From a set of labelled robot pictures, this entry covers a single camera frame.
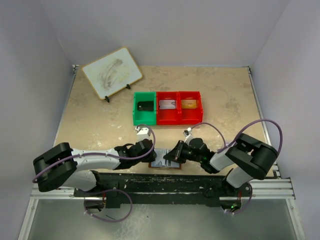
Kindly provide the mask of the brown leather card holder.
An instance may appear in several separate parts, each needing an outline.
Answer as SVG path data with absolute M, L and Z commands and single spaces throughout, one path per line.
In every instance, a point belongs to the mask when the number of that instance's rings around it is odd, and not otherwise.
M 153 169 L 181 169 L 181 164 L 164 159 L 164 156 L 169 152 L 165 148 L 155 148 L 156 158 L 150 162 L 148 167 Z

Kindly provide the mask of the green plastic bin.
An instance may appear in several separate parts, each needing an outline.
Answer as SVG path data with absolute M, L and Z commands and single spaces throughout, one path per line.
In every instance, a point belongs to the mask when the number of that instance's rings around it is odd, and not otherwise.
M 139 124 L 155 126 L 157 124 L 155 91 L 134 93 L 132 118 L 134 126 Z

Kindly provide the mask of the red plastic bin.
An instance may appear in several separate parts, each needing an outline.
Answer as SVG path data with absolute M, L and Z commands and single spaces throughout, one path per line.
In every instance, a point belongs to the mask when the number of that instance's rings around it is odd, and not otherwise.
M 176 109 L 159 109 L 159 100 L 175 100 Z M 180 95 L 177 91 L 156 92 L 156 124 L 160 126 L 179 125 L 181 123 Z
M 180 104 L 184 99 L 195 99 L 198 102 L 196 109 L 182 109 L 181 125 L 195 125 L 203 121 L 204 110 L 202 106 L 201 94 L 199 91 L 179 91 Z

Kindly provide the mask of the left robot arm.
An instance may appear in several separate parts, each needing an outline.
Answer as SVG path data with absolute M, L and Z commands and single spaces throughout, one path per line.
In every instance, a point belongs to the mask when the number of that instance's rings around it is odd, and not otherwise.
M 40 192 L 70 187 L 98 196 L 103 191 L 98 169 L 125 170 L 156 158 L 155 145 L 150 139 L 96 152 L 71 148 L 63 142 L 33 160 L 32 182 Z

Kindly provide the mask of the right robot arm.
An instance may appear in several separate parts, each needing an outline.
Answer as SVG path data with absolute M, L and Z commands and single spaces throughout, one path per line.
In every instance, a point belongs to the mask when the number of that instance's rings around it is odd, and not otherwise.
M 163 158 L 179 164 L 186 161 L 198 162 L 209 174 L 217 174 L 235 164 L 236 167 L 230 170 L 222 183 L 223 192 L 233 196 L 243 184 L 254 179 L 264 180 L 278 155 L 274 147 L 242 133 L 234 145 L 221 152 L 209 150 L 201 138 L 189 135 L 184 141 L 180 140 Z

